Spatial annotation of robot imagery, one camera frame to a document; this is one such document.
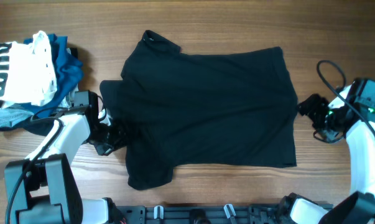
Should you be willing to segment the black t-shirt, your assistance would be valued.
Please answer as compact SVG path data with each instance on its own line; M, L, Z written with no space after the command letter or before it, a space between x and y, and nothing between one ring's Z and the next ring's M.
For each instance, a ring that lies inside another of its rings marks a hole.
M128 184L147 190L187 164L294 167L297 94L280 47L188 55L147 30L100 92L126 137Z

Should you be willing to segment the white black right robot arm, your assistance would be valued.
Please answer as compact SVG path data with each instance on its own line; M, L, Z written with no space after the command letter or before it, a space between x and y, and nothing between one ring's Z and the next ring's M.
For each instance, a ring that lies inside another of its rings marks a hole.
M332 102L313 94L298 105L326 142L341 133L350 151L348 198L327 210L296 194L285 196L278 223L375 223L375 93L342 93Z

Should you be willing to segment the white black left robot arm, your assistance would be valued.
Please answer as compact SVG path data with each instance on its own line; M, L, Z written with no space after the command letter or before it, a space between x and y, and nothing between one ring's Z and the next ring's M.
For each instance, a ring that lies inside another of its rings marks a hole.
M106 110L62 108L30 124L53 123L41 145L25 159L8 163L6 223L126 223L110 198L83 199L70 164L79 147L111 126Z

